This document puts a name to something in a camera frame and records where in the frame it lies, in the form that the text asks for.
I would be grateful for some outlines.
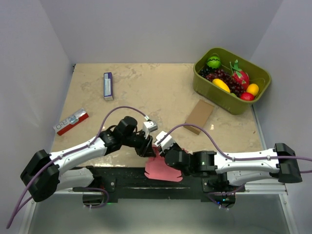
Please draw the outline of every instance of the green ball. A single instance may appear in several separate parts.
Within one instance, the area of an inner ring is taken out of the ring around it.
[[[221,66],[221,60],[218,56],[211,56],[207,61],[207,66],[213,69],[217,69]]]

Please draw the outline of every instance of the pink paper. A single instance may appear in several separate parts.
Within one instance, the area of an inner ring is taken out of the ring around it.
[[[150,157],[145,164],[145,176],[149,179],[159,179],[172,182],[180,182],[182,173],[172,167],[167,166],[165,158],[160,156],[156,147],[153,147],[156,157]]]

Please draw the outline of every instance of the white enclosure wall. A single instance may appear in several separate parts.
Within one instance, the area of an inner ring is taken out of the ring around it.
[[[73,62],[195,62],[222,46],[250,59],[282,0],[41,0]]]
[[[25,188],[20,174],[38,149],[50,150],[71,64],[39,0],[0,1],[0,233]]]
[[[310,0],[284,0],[252,61],[270,71],[272,84],[256,105],[268,147],[291,146],[297,156],[311,155],[312,139],[312,5]],[[302,170],[311,163],[299,162]],[[301,234],[312,232],[312,175],[287,189]]]

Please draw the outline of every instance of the beige tabletop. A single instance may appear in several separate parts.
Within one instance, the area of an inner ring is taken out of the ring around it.
[[[103,73],[113,73],[114,100],[103,98]],[[89,114],[62,136],[56,135],[52,151],[60,151],[83,143],[98,132],[105,115],[114,107],[129,105],[140,109],[156,121],[160,131],[169,131],[184,123],[198,100],[209,102],[192,88],[193,64],[146,64],[146,63],[105,63],[77,64],[68,90],[61,120],[83,107]],[[105,127],[132,116],[142,127],[144,118],[135,111],[120,109],[110,115]],[[250,152],[261,150],[260,139],[251,109],[244,114],[233,116],[215,105],[204,127],[225,152]],[[196,135],[185,128],[179,128],[172,137],[189,151],[214,150],[208,138]],[[145,158],[136,155],[134,149],[123,146],[108,156],[96,158],[83,164],[93,166],[134,166],[145,165]]]

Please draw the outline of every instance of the black base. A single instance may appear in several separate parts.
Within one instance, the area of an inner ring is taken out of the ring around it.
[[[211,201],[209,192],[229,192],[233,186],[223,188],[222,191],[209,186],[208,178],[184,176],[181,182],[148,179],[145,168],[118,168],[118,167],[88,167],[95,175],[95,182],[89,187],[100,187],[99,179],[109,193],[109,202],[118,202],[118,199],[195,199],[202,202]],[[84,188],[74,188],[74,192],[86,192]],[[235,196],[212,195],[220,204],[233,205]],[[102,198],[98,195],[84,195],[85,204],[96,204]]]

